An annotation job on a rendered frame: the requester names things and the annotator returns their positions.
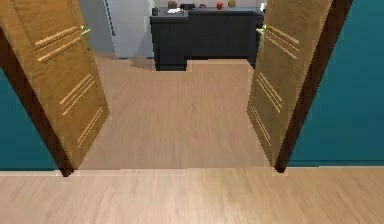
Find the white fridge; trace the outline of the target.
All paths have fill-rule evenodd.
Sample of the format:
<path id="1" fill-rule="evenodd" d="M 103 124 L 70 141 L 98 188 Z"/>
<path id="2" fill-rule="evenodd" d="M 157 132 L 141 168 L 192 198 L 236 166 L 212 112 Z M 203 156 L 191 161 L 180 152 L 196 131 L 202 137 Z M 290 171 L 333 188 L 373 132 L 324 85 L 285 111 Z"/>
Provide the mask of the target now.
<path id="1" fill-rule="evenodd" d="M 117 58 L 152 57 L 150 16 L 154 0 L 108 0 L 115 36 L 112 37 Z"/>

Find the brown wooden room door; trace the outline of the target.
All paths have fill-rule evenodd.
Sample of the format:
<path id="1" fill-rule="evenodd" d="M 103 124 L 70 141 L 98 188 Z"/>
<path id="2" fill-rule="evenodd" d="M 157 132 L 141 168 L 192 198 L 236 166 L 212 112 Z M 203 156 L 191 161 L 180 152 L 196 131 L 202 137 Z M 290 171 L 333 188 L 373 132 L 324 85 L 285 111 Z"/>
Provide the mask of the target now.
<path id="1" fill-rule="evenodd" d="M 65 165 L 79 168 L 109 115 L 79 0 L 0 0 L 0 27 Z"/>
<path id="2" fill-rule="evenodd" d="M 278 167 L 290 121 L 333 0 L 268 0 L 247 112 Z"/>

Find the black kitchen counter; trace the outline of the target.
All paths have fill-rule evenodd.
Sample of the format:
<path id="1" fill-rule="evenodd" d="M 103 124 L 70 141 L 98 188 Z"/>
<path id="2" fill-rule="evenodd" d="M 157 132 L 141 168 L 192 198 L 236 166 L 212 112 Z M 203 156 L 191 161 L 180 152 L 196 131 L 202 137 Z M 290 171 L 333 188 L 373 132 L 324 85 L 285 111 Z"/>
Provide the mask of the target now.
<path id="1" fill-rule="evenodd" d="M 184 71 L 189 60 L 245 59 L 256 64 L 264 13 L 257 7 L 195 8 L 150 17 L 155 68 Z"/>

